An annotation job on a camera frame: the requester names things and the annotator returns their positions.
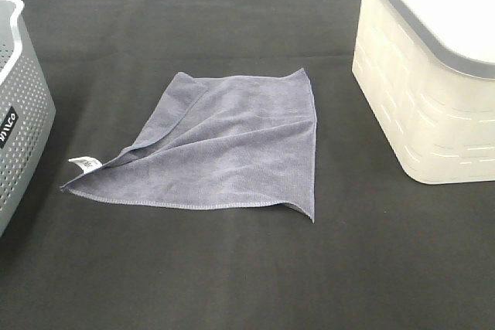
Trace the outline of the cream plastic storage basket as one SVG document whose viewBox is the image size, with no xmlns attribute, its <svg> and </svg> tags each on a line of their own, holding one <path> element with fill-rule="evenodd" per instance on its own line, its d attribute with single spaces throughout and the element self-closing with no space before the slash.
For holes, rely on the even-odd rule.
<svg viewBox="0 0 495 330">
<path fill-rule="evenodd" d="M 353 75 L 405 173 L 494 178 L 494 0 L 361 0 Z"/>
</svg>

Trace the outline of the grey perforated plastic basket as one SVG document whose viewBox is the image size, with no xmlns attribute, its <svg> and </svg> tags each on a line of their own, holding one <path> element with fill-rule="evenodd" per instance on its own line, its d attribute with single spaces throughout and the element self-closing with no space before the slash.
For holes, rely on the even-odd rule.
<svg viewBox="0 0 495 330">
<path fill-rule="evenodd" d="M 1 231 L 31 181 L 56 114 L 24 8 L 22 0 L 1 0 Z"/>
</svg>

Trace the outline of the grey-blue microfibre towel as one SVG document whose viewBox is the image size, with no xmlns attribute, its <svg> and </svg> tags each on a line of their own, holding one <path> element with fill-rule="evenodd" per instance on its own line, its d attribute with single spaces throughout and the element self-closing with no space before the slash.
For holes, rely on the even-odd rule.
<svg viewBox="0 0 495 330">
<path fill-rule="evenodd" d="M 190 210 L 282 204 L 313 218 L 316 126 L 304 70 L 286 77 L 177 73 L 134 143 L 62 190 Z"/>
</svg>

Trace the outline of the black table cloth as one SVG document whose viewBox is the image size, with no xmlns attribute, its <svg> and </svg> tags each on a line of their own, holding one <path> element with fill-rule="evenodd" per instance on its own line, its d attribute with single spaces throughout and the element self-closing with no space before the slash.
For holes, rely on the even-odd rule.
<svg viewBox="0 0 495 330">
<path fill-rule="evenodd" d="M 360 0 L 23 0 L 56 106 L 1 238 L 3 329 L 492 329 L 494 185 L 401 169 L 351 72 Z M 316 218 L 61 192 L 130 145 L 180 71 L 316 98 Z"/>
</svg>

